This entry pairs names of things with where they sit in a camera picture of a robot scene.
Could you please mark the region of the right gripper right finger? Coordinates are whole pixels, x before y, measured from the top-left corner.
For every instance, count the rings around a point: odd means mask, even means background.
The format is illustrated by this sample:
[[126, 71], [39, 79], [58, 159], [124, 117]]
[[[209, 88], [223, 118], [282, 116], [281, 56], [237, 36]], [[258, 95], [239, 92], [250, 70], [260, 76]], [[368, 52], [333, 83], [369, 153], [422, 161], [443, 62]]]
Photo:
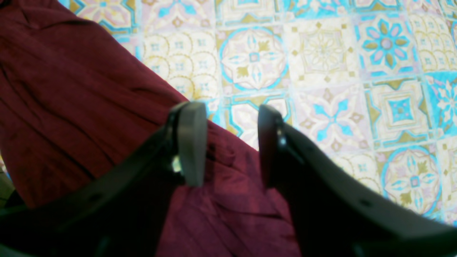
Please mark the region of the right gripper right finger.
[[261, 105], [264, 185], [287, 201], [304, 257], [455, 257], [456, 228], [424, 218], [359, 183], [313, 141]]

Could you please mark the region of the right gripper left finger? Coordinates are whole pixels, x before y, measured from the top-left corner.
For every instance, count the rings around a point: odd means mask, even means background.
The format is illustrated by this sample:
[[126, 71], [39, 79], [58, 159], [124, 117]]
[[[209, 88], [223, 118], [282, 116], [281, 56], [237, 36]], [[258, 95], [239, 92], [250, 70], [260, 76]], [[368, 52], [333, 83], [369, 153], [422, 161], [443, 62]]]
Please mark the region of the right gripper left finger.
[[207, 110], [183, 102], [128, 158], [79, 191], [1, 211], [2, 257], [151, 257], [174, 191], [204, 184]]

